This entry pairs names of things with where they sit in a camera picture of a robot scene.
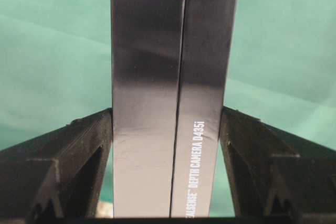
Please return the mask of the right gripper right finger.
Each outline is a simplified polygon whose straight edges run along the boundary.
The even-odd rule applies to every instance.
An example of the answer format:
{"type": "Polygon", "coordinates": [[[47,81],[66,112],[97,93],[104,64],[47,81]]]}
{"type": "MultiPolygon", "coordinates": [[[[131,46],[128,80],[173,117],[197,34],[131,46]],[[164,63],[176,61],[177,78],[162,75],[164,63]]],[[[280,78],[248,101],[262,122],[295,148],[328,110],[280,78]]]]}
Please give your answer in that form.
{"type": "Polygon", "coordinates": [[[335,223],[335,151],[223,108],[220,143],[236,217],[335,223]]]}

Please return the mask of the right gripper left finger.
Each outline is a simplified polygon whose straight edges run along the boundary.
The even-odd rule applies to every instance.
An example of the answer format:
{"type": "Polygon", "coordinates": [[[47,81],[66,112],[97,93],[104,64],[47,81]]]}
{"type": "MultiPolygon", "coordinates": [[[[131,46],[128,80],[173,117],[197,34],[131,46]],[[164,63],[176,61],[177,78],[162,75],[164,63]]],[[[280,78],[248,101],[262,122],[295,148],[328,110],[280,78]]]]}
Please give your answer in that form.
{"type": "Polygon", "coordinates": [[[112,143],[112,110],[1,151],[1,223],[93,218],[112,143]]]}

